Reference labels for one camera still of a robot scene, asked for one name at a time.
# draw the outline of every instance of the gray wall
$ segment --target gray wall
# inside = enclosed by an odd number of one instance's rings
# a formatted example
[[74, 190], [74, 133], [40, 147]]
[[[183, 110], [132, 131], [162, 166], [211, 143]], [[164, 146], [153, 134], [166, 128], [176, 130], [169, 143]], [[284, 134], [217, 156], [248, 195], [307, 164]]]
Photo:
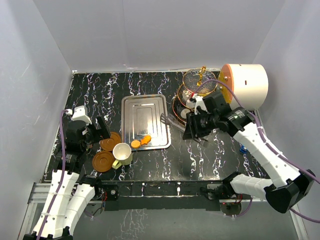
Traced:
[[252, 63], [284, 0], [33, 0], [72, 70]]
[[0, 53], [0, 238], [13, 240], [43, 175], [71, 70], [32, 1], [0, 1]]
[[[320, 175], [320, 1], [287, 1], [254, 62], [269, 77], [261, 107], [268, 137], [292, 161]], [[320, 219], [319, 186], [299, 204], [300, 211]], [[311, 240], [319, 239], [316, 223], [304, 221]]]

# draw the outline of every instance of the white mug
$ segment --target white mug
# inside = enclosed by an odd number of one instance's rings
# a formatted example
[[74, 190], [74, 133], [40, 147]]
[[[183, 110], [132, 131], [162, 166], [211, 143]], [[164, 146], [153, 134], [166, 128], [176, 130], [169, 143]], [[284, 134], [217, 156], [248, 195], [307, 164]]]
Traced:
[[131, 147], [126, 143], [115, 145], [112, 153], [115, 157], [115, 161], [112, 164], [114, 169], [118, 169], [121, 165], [129, 165], [132, 162]]

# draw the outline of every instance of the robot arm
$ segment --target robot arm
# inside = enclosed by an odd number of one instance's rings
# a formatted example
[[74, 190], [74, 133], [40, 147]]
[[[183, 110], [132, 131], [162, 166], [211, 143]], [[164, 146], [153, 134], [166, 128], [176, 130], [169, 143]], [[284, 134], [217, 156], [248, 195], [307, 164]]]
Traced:
[[[314, 180], [278, 158], [280, 151], [276, 155], [266, 146], [248, 111], [242, 107], [231, 110], [219, 91], [205, 97], [195, 96], [193, 100], [194, 113], [187, 114], [183, 139], [204, 137], [219, 128], [244, 145], [270, 176], [263, 179], [234, 172], [215, 190], [217, 195], [248, 194], [267, 200], [275, 210], [285, 213], [308, 194]], [[266, 136], [265, 139], [278, 150]]]
[[[66, 114], [71, 116], [73, 111], [68, 109]], [[84, 175], [74, 195], [71, 196], [84, 163], [83, 155], [93, 144], [110, 138], [109, 129], [101, 117], [96, 118], [100, 126], [100, 129], [96, 129], [87, 116], [85, 106], [76, 107], [71, 120], [72, 122], [66, 129], [65, 171], [62, 171], [63, 158], [62, 150], [60, 150], [55, 161], [51, 187], [43, 211], [33, 233], [24, 235], [23, 240], [72, 240], [72, 234], [81, 214], [89, 201], [99, 194], [101, 181], [95, 176]]]

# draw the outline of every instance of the silver tray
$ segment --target silver tray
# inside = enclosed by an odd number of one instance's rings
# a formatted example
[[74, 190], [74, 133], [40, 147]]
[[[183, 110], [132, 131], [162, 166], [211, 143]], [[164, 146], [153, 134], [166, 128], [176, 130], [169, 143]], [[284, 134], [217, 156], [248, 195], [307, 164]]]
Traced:
[[166, 97], [162, 94], [126, 96], [121, 106], [122, 142], [129, 144], [151, 136], [147, 145], [133, 151], [165, 149], [171, 145], [170, 128], [160, 121], [161, 114], [168, 115]]

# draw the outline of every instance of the black marble tabletop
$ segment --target black marble tabletop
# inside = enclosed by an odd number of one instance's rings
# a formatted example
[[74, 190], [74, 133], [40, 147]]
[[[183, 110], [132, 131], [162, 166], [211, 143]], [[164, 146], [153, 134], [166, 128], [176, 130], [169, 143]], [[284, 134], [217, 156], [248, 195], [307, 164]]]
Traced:
[[[163, 94], [168, 113], [172, 113], [172, 101], [182, 84], [183, 72], [134, 72], [134, 73], [81, 73], [73, 76], [65, 108], [85, 105], [88, 116], [95, 122], [102, 116], [111, 132], [121, 131], [121, 101], [123, 97], [146, 94]], [[71, 120], [63, 118], [64, 128]], [[250, 153], [240, 153], [240, 144], [227, 133], [214, 130], [206, 147], [193, 140], [182, 140], [182, 133], [170, 127], [171, 146], [166, 149], [133, 152], [130, 165], [108, 172], [96, 172], [92, 166], [94, 155], [101, 151], [96, 143], [86, 154], [81, 174], [100, 176], [103, 181], [190, 181], [221, 180], [234, 171], [248, 176], [268, 178], [268, 175]], [[51, 159], [42, 182], [51, 180], [57, 135]]]

